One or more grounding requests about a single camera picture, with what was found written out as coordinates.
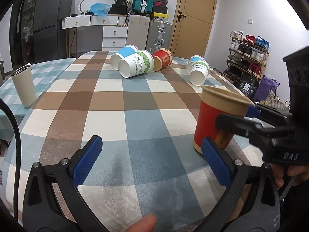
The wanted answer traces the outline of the left hand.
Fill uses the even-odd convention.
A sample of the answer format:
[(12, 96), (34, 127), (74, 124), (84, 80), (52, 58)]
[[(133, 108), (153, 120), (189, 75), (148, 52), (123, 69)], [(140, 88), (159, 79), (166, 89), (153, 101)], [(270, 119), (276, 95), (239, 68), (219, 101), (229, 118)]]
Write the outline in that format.
[(153, 232), (157, 223), (155, 215), (148, 214), (128, 227), (125, 232)]

